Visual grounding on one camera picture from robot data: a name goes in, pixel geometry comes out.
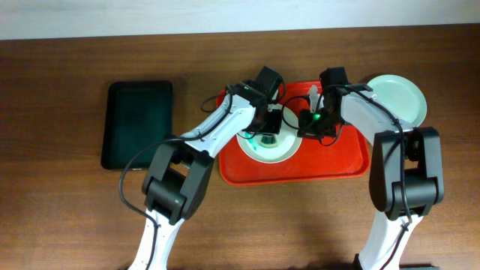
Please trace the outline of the white plate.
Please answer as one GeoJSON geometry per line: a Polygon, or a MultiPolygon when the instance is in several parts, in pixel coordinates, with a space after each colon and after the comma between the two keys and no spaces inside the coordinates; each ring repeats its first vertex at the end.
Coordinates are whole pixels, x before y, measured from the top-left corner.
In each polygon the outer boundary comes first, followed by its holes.
{"type": "Polygon", "coordinates": [[[297,136],[296,126],[299,124],[298,117],[288,108],[281,104],[274,105],[280,110],[280,133],[275,134],[277,146],[275,148],[263,148],[260,140],[264,134],[240,131],[236,139],[241,150],[250,158],[264,164],[276,164],[291,158],[302,143],[302,138],[297,136]]]}

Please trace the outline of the green yellow sponge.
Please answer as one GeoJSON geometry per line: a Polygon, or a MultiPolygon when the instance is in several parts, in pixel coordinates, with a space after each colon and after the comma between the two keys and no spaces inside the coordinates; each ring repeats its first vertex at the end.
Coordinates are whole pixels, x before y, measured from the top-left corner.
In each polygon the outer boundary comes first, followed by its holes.
{"type": "Polygon", "coordinates": [[[278,141],[274,134],[264,134],[259,143],[263,148],[271,149],[278,145],[278,141]]]}

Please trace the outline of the pale green plate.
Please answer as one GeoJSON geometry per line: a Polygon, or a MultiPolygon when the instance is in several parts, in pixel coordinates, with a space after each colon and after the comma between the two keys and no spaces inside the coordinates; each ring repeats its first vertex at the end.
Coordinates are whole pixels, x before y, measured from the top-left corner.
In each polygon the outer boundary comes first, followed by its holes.
{"type": "Polygon", "coordinates": [[[378,99],[395,115],[418,127],[425,120],[428,105],[420,88],[393,74],[376,76],[368,83],[378,99]]]}

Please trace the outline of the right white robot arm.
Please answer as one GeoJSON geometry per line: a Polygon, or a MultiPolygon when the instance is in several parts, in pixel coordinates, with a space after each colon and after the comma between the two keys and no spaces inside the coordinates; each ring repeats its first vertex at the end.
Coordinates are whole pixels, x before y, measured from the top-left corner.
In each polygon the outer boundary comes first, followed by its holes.
{"type": "Polygon", "coordinates": [[[440,135],[432,127],[415,127],[380,102],[365,83],[352,84],[343,67],[319,75],[321,90],[312,90],[298,120],[299,137],[337,139],[345,124],[355,127],[373,146],[369,193],[376,209],[355,269],[399,269],[413,230],[444,197],[440,135]]]}

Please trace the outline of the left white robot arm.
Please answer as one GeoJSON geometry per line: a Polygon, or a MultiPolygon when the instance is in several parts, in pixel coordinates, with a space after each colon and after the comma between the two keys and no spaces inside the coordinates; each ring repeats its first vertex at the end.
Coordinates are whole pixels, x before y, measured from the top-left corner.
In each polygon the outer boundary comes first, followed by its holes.
{"type": "Polygon", "coordinates": [[[181,225],[206,195],[215,157],[241,131],[258,132],[269,105],[286,87],[282,76],[263,67],[256,79],[227,85],[222,103],[193,130],[152,144],[156,150],[142,183],[145,209],[127,207],[145,217],[145,228],[131,269],[165,269],[181,225]]]}

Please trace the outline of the red serving tray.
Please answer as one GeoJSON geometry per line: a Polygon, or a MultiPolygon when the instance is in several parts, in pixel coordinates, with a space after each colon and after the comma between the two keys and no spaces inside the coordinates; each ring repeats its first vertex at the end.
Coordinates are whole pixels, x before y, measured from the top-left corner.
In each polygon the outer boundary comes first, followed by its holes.
{"type": "Polygon", "coordinates": [[[289,159],[260,163],[248,157],[233,137],[220,151],[222,178],[231,185],[260,185],[355,177],[369,167],[367,140],[351,125],[343,126],[339,139],[302,138],[289,159]]]}

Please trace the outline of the black water tray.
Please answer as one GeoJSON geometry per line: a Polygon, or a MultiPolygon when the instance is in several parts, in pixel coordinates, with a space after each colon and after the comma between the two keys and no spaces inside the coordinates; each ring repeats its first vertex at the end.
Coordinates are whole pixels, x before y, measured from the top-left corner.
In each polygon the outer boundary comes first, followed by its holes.
{"type": "Polygon", "coordinates": [[[109,86],[100,164],[122,170],[146,146],[172,134],[173,85],[167,80],[109,86]]]}

